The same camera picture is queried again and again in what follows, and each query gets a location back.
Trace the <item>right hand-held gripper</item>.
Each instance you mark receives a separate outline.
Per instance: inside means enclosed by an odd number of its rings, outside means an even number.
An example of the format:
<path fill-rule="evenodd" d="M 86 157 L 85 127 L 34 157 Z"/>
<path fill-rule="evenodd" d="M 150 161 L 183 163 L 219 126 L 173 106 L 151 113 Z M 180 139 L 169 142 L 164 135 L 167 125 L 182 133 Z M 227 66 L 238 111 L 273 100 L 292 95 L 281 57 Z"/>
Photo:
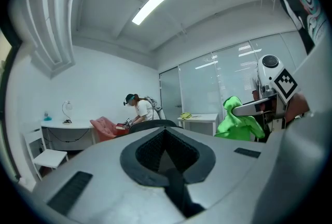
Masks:
<path fill-rule="evenodd" d="M 287 69 L 280 70 L 279 75 L 272 80 L 275 94 L 235 107 L 232 113 L 235 116 L 264 115 L 264 122 L 269 131 L 279 131 L 286 127 L 285 113 L 290 99 L 298 90 Z"/>

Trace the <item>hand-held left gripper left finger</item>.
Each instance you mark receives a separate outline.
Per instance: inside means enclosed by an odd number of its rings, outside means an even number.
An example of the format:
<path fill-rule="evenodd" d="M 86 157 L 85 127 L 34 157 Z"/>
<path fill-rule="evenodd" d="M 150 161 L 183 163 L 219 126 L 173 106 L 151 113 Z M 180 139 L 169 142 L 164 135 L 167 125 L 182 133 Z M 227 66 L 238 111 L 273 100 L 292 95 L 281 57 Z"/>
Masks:
<path fill-rule="evenodd" d="M 177 224 L 185 220 L 162 188 L 134 182 L 122 169 L 120 154 L 155 129 L 93 145 L 52 171 L 33 195 L 47 203 L 78 171 L 92 174 L 68 218 L 81 224 Z"/>

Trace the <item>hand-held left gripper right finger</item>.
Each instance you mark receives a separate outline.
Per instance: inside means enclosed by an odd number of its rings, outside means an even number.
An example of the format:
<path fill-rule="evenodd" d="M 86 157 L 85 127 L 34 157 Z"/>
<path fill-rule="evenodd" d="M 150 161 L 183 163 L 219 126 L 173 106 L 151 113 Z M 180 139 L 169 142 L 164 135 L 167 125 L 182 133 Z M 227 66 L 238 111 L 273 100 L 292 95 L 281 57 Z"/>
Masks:
<path fill-rule="evenodd" d="M 166 224 L 252 224 L 254 211 L 277 160 L 282 132 L 266 143 L 236 141 L 177 128 L 176 132 L 209 146 L 216 162 L 205 181 L 188 186 L 191 199 L 205 210 L 186 219 L 172 206 Z"/>

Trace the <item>green cloth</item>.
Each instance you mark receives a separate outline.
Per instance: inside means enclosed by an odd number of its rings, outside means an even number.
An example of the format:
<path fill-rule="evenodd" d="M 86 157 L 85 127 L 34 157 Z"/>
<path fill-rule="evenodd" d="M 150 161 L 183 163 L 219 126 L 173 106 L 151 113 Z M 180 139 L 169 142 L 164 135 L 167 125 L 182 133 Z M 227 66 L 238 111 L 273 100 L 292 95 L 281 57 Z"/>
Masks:
<path fill-rule="evenodd" d="M 234 139 L 240 141 L 251 141 L 251 135 L 261 139 L 265 133 L 253 116 L 235 116 L 232 110 L 242 106 L 242 102 L 236 96 L 232 96 L 224 101 L 224 109 L 227 114 L 217 128 L 215 137 Z"/>

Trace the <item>black mesh office chair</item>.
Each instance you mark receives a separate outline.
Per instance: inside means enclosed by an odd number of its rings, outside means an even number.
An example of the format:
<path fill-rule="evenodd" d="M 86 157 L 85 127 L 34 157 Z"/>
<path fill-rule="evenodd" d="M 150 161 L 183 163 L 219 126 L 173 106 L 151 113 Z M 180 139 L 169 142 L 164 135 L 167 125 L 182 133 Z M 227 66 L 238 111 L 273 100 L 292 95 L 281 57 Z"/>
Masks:
<path fill-rule="evenodd" d="M 150 120 L 150 121 L 144 121 L 144 122 L 134 124 L 129 129 L 129 134 L 152 129 L 152 128 L 158 128 L 158 127 L 177 127 L 177 128 L 179 128 L 179 126 L 177 126 L 171 120 L 160 120 L 160 119 L 159 120 Z"/>

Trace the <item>person's right forearm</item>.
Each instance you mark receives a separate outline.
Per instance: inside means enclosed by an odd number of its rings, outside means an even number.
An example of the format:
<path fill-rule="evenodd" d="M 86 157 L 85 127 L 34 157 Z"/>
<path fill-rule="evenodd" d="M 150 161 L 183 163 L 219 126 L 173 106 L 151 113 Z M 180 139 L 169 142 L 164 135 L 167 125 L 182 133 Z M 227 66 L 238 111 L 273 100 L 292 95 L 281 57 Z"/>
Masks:
<path fill-rule="evenodd" d="M 295 93 L 290 99 L 285 113 L 286 124 L 291 123 L 296 116 L 307 113 L 310 110 L 307 100 L 302 92 Z"/>

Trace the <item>white wooden stool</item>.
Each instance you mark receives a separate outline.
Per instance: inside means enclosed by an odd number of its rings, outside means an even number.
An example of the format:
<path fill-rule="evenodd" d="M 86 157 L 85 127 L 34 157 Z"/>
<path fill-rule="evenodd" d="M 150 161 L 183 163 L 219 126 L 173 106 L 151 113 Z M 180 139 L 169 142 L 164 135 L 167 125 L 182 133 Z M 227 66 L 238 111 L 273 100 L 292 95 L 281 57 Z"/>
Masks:
<path fill-rule="evenodd" d="M 23 136 L 33 167 L 40 181 L 42 181 L 42 176 L 37 166 L 48 167 L 51 168 L 52 170 L 56 170 L 64 160 L 69 161 L 68 154 L 66 151 L 58 151 L 58 150 L 48 149 L 46 147 L 41 127 L 28 128 L 26 131 L 23 132 Z M 35 142 L 37 143 L 41 142 L 43 147 L 41 153 L 37 156 L 33 156 L 31 149 L 31 144 Z"/>

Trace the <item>pink fabric item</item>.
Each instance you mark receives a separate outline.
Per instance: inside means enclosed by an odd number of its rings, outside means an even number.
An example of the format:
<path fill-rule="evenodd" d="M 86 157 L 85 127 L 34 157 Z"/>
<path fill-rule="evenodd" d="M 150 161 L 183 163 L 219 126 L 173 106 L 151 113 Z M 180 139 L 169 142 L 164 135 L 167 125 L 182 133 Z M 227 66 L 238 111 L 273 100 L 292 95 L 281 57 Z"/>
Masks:
<path fill-rule="evenodd" d="M 111 122 L 105 117 L 100 117 L 96 120 L 90 120 L 90 123 L 96 130 L 99 142 L 108 141 L 129 134 L 129 129 L 117 130 L 117 124 Z"/>

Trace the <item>white table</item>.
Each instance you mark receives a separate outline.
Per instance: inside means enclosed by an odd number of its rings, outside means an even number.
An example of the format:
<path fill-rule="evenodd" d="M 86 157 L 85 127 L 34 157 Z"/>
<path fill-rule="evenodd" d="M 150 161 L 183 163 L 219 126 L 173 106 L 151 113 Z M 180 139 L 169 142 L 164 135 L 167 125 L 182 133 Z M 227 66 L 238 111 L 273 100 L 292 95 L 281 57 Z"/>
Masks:
<path fill-rule="evenodd" d="M 210 123 L 212 126 L 211 136 L 215 136 L 217 130 L 218 114 L 192 114 L 189 118 L 178 117 L 178 126 L 185 128 L 186 123 Z"/>

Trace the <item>white desk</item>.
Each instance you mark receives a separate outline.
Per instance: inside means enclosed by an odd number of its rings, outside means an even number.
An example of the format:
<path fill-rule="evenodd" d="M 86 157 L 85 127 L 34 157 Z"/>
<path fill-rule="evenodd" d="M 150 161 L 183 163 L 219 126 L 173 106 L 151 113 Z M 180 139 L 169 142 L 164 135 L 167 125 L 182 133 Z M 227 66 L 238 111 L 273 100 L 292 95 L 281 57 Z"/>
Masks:
<path fill-rule="evenodd" d="M 63 121 L 42 121 L 44 139 L 54 150 L 78 152 L 97 143 L 95 130 L 90 121 L 72 121 L 63 124 Z"/>

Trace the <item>white desk lamp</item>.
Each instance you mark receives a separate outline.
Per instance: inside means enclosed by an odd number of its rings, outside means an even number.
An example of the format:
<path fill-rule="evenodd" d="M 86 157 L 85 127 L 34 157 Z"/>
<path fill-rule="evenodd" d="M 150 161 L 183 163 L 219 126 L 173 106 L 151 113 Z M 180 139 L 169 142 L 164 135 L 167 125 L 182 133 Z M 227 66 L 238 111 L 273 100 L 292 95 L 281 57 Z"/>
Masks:
<path fill-rule="evenodd" d="M 70 111 L 73 109 L 72 104 L 70 101 L 64 101 L 62 104 L 62 113 L 65 116 L 65 120 L 63 124 L 71 124 L 72 120 L 70 117 Z"/>

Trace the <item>white ceiling ducts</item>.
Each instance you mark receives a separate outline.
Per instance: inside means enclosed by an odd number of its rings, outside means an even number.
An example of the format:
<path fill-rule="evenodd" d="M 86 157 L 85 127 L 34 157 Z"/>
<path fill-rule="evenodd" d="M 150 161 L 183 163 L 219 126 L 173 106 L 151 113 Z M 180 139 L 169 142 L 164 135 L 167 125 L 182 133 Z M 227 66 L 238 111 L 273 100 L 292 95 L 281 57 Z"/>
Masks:
<path fill-rule="evenodd" d="M 48 78 L 75 65 L 72 43 L 74 0 L 18 0 L 28 40 L 33 44 L 32 63 Z"/>

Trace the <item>black window frame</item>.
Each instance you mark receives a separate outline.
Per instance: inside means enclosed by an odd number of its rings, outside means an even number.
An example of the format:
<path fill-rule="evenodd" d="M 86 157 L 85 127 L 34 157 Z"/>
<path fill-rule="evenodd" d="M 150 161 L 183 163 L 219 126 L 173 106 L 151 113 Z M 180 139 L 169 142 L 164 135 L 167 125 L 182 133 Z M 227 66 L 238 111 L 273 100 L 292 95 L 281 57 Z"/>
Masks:
<path fill-rule="evenodd" d="M 9 146 L 5 114 L 8 80 L 15 55 L 13 46 L 0 28 L 0 164 L 10 181 L 17 183 L 20 174 Z"/>

